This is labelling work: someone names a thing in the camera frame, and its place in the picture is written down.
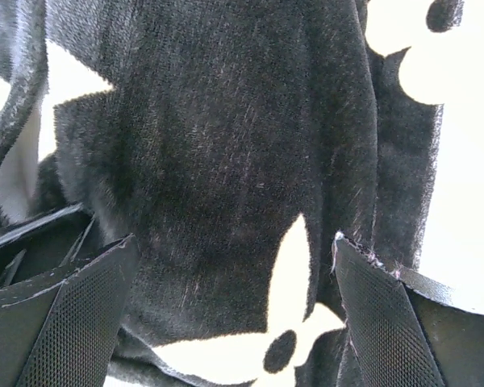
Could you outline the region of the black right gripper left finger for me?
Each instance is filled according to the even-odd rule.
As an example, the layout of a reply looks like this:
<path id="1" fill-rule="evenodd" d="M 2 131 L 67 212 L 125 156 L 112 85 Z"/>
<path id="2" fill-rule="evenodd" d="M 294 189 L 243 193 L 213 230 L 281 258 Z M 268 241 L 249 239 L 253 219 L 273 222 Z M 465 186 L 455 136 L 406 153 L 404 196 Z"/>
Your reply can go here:
<path id="1" fill-rule="evenodd" d="M 0 386 L 101 386 L 137 270 L 134 236 L 0 289 Z"/>

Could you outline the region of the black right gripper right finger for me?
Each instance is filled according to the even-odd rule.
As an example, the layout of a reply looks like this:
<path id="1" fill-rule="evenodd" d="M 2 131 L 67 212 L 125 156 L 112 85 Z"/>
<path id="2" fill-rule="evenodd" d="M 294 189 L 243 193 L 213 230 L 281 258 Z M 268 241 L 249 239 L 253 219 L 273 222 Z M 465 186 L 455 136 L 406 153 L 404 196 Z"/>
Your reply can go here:
<path id="1" fill-rule="evenodd" d="M 366 386 L 484 386 L 484 289 L 452 288 L 337 232 L 333 268 Z"/>

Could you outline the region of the black floral plush pillowcase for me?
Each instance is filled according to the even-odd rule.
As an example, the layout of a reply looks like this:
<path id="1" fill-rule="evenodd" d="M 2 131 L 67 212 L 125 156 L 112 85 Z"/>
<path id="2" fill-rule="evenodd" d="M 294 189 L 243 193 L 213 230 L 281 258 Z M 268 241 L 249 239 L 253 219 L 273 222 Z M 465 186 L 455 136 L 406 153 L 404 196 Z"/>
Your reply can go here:
<path id="1" fill-rule="evenodd" d="M 141 259 L 108 386 L 360 386 L 332 239 L 416 267 L 460 1 L 0 1 L 0 226 L 79 203 Z"/>

